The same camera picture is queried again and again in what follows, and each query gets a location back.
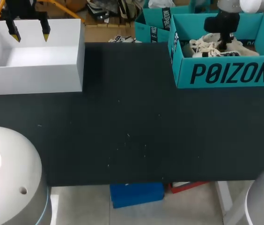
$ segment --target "black table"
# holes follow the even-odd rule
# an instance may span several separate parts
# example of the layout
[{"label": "black table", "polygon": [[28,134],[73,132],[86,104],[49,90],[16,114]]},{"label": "black table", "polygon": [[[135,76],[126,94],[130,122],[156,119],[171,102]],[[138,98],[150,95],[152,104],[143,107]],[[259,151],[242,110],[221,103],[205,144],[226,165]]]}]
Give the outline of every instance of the black table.
[{"label": "black table", "polygon": [[178,90],[166,44],[86,44],[83,93],[0,96],[51,186],[252,180],[264,87]]}]

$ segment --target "teal box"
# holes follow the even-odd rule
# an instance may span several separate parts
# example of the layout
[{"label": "teal box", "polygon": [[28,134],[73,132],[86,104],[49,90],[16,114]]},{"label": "teal box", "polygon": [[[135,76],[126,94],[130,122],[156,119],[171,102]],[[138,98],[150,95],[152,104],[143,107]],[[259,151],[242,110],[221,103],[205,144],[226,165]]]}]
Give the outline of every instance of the teal box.
[{"label": "teal box", "polygon": [[254,44],[260,56],[185,58],[181,45],[206,34],[206,17],[216,14],[173,15],[169,55],[178,88],[264,86],[264,14],[240,14],[235,37]]},{"label": "teal box", "polygon": [[135,20],[135,37],[141,42],[168,42],[169,31],[146,25],[141,13]]},{"label": "teal box", "polygon": [[164,30],[170,29],[170,19],[173,14],[194,13],[195,0],[190,0],[187,6],[177,6],[170,8],[149,8],[149,0],[143,6],[146,24]]}]

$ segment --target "white box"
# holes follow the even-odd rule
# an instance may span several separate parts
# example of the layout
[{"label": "white box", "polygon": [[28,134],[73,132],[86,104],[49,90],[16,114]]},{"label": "white box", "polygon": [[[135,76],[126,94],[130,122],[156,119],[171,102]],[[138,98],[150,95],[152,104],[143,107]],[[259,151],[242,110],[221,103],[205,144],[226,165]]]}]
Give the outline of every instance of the white box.
[{"label": "white box", "polygon": [[0,95],[82,91],[84,25],[80,19],[48,21],[45,42],[39,20],[16,20],[19,43],[0,21]]}]

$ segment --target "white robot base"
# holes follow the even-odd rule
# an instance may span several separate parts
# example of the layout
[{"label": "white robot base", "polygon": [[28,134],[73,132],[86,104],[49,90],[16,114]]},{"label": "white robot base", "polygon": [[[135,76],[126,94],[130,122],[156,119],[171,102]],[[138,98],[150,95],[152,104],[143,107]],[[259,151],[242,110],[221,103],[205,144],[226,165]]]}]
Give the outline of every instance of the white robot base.
[{"label": "white robot base", "polygon": [[50,225],[51,199],[36,148],[0,127],[0,225]]}]

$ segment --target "blue box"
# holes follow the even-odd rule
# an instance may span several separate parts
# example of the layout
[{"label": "blue box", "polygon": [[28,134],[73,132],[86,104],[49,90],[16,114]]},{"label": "blue box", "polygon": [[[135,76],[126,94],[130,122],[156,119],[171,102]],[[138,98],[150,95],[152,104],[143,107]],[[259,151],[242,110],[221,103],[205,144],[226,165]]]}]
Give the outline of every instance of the blue box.
[{"label": "blue box", "polygon": [[177,6],[171,8],[149,8],[149,0],[143,6],[146,24],[164,30],[170,29],[170,19],[173,14],[194,13],[195,0],[190,0],[187,6]]},{"label": "blue box", "polygon": [[135,20],[135,37],[141,42],[168,42],[169,31],[146,25],[141,13]]},{"label": "blue box", "polygon": [[162,183],[111,184],[110,195],[116,209],[162,200],[164,188]]},{"label": "blue box", "polygon": [[264,14],[240,14],[235,37],[254,44],[260,56],[185,58],[181,45],[206,34],[206,17],[216,14],[173,15],[169,55],[178,88],[264,86]]}]

